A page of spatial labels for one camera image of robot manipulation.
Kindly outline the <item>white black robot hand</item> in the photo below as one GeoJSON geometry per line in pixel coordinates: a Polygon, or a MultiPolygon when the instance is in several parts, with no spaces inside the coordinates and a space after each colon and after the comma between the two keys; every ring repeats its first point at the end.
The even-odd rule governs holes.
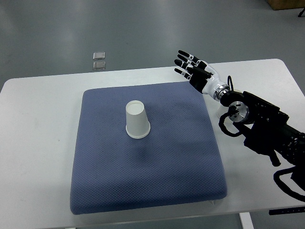
{"type": "Polygon", "coordinates": [[[220,80],[219,73],[207,62],[192,54],[179,50],[174,63],[178,66],[175,72],[189,81],[191,86],[202,94],[208,94],[218,100],[223,90],[229,90],[227,83],[220,80]]]}

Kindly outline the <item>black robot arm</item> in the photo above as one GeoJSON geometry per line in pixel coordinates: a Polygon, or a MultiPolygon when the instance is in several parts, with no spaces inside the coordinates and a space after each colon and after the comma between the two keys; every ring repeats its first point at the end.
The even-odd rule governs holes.
{"type": "Polygon", "coordinates": [[[296,167],[304,167],[305,135],[287,124],[289,116],[279,107],[228,86],[215,92],[213,98],[228,107],[219,121],[223,133],[231,137],[243,135],[244,146],[268,156],[275,167],[280,165],[277,154],[296,167]]]}

